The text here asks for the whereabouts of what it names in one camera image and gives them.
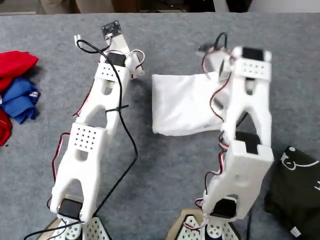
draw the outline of wooden base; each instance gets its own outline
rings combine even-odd
[[[45,229],[52,229],[52,228],[56,228],[59,226],[61,222],[61,219],[55,218],[51,223],[49,223],[49,225],[45,228]],[[49,231],[49,232],[45,232],[42,233],[37,240],[47,240],[48,238],[50,238],[52,236],[54,231]]]

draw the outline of white plastic part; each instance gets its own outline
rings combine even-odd
[[[242,52],[242,47],[233,50],[232,57],[235,60],[231,66],[230,79],[221,91],[227,93],[228,97],[227,104],[224,104],[219,114],[224,119],[221,128],[221,131],[224,131],[223,140],[229,147],[224,157],[222,174],[214,176],[207,192],[203,193],[202,212],[209,225],[227,224],[245,218],[260,193],[264,176],[274,161],[271,149],[272,120],[269,111],[272,54],[264,51],[264,61],[257,61],[242,58]],[[252,117],[261,141],[261,144],[257,145],[257,154],[247,153],[246,143],[235,140],[236,124],[243,112],[248,112]],[[235,201],[234,217],[210,215],[217,202],[222,199]]]
[[[208,193],[203,194],[202,211],[206,218],[210,216],[216,203],[229,195],[237,195],[236,216],[226,222],[243,219],[257,199],[262,180],[274,161],[269,146],[258,145],[258,154],[247,153],[243,141],[232,140],[224,158],[224,172],[214,176],[208,186]]]
[[[76,47],[78,47],[77,41],[80,40],[80,39],[82,39],[80,34],[74,35],[74,45]]]
[[[66,224],[73,223],[65,218],[63,218]],[[63,227],[65,224],[63,221],[60,222],[59,227]],[[79,238],[82,229],[82,240],[110,240],[108,234],[106,233],[104,226],[102,225],[100,219],[98,217],[94,217],[87,224],[76,224],[66,228],[54,231],[52,237],[64,233],[52,238],[53,240],[76,240]]]
[[[200,226],[193,215],[188,216],[184,222],[194,228]],[[227,222],[223,223],[216,220],[211,220],[206,227],[200,228],[199,231],[192,231],[181,225],[181,230],[176,236],[176,240],[206,240],[205,231],[212,239],[238,240],[236,233]]]
[[[81,36],[74,36],[75,41],[79,38]],[[122,34],[112,39],[111,47],[122,52],[130,52]],[[116,65],[114,67],[121,81],[123,97],[131,79],[130,69]],[[105,94],[107,88],[111,89],[111,93]],[[119,114],[117,111],[107,112],[105,128],[88,126],[88,123],[100,109],[105,111],[116,109],[119,106],[119,95],[120,85],[115,72],[110,64],[100,60],[91,91],[79,117],[72,125],[68,146],[57,171],[50,204],[53,213],[58,213],[62,200],[67,198],[67,188],[70,183],[79,180],[83,193],[80,220],[85,223],[91,220],[100,185],[100,162],[103,150],[106,144],[110,145],[112,142]]]
[[[235,139],[237,121],[243,112],[248,112],[262,145],[270,147],[272,117],[269,111],[269,89],[272,54],[264,52],[266,61],[242,58],[242,47],[236,47],[232,54],[236,61],[227,85],[229,101],[223,115],[223,139],[227,144]],[[248,85],[246,78],[255,80]]]
[[[126,55],[125,68],[129,70],[131,79],[136,79],[145,74],[142,66],[136,69],[136,67],[140,63],[140,60],[135,52],[131,53],[127,42],[122,34],[112,38],[111,46],[109,49],[116,49]],[[103,56],[100,56],[100,62],[104,63],[105,61],[105,58]]]

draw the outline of black fabric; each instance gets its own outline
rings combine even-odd
[[[265,196],[265,210],[302,240],[320,240],[320,162],[288,146]]]

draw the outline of white cloth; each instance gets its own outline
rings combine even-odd
[[[153,75],[152,130],[155,134],[185,136],[220,130],[222,121],[210,108],[218,74]]]

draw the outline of gray carpet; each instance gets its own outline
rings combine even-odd
[[[132,81],[123,110],[139,149],[139,159],[100,212],[115,240],[162,240],[181,209],[202,196],[204,174],[218,167],[218,132],[184,137],[152,133],[152,74],[201,73],[197,47],[221,32],[229,48],[260,47],[273,52],[270,110],[272,148],[278,160],[287,145],[320,157],[320,14],[89,14],[0,17],[0,52],[21,50],[40,58],[32,81],[42,95],[40,115],[22,125],[13,121],[8,147],[0,148],[0,239],[21,240],[43,229],[55,215],[46,208],[53,177],[51,160],[59,135],[68,132],[97,68],[99,56],[74,45],[81,34],[104,46],[100,26],[119,19],[131,49],[146,54],[146,75]],[[96,119],[103,123],[103,114]],[[252,131],[246,120],[242,130]],[[134,156],[119,125],[106,146],[98,201]],[[290,240],[289,233],[264,212],[262,186],[252,217],[252,240]],[[242,236],[246,219],[235,222]]]

